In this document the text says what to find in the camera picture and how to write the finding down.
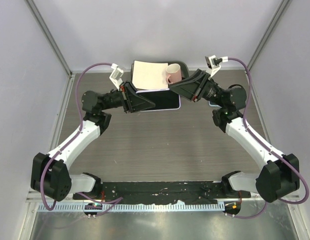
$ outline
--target white wall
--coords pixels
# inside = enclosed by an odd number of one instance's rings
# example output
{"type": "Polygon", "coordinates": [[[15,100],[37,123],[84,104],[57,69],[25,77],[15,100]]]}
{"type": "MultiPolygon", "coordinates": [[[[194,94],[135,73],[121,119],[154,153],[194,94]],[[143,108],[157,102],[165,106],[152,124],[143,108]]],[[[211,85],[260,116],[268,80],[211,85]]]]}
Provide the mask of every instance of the white wall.
{"type": "Polygon", "coordinates": [[[281,0],[35,0],[68,65],[205,55],[249,62],[281,0]]]}
{"type": "MultiPolygon", "coordinates": [[[[310,0],[292,1],[252,77],[272,144],[299,158],[310,188],[310,0]]],[[[310,197],[301,209],[310,227],[310,197]]]]}
{"type": "Polygon", "coordinates": [[[17,239],[33,157],[48,150],[66,82],[24,1],[0,0],[0,240],[17,239]]]}

